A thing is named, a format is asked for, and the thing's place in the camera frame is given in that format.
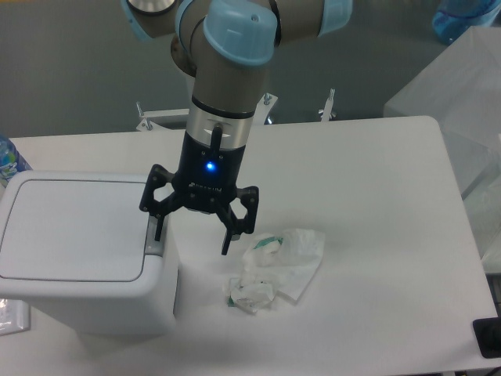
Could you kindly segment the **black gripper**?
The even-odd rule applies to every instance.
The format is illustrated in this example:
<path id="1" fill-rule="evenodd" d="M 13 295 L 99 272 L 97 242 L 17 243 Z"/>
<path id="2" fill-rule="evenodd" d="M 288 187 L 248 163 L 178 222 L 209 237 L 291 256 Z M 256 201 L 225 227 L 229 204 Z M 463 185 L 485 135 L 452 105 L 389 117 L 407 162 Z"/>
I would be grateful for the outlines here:
<path id="1" fill-rule="evenodd" d="M 245 148 L 212 150 L 197 142 L 189 134 L 184 135 L 178 171 L 174 174 L 160 164 L 154 164 L 146 179 L 139 209 L 157 220 L 154 240 L 161 239 L 165 217 L 172 212 L 170 196 L 157 200 L 155 191 L 172 184 L 182 206 L 190 210 L 215 213 L 219 203 L 220 220 L 226 228 L 222 243 L 222 255 L 227 255 L 230 243 L 242 233 L 252 234 L 258 215 L 259 188 L 236 188 L 237 177 Z M 236 217 L 231 203 L 238 199 L 246 208 L 245 216 Z"/>

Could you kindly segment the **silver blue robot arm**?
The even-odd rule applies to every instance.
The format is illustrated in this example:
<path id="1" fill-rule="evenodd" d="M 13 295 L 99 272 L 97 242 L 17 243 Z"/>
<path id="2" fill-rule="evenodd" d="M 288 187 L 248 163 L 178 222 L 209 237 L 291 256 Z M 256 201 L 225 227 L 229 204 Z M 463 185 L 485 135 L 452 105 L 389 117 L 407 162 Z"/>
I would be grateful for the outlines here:
<path id="1" fill-rule="evenodd" d="M 215 214 L 226 229 L 222 250 L 253 233 L 256 186 L 236 185 L 265 71 L 277 47 L 344 27 L 350 1 L 124 1 L 141 39 L 174 34 L 194 66 L 193 91 L 176 172 L 154 165 L 139 204 L 162 239 L 179 208 Z"/>

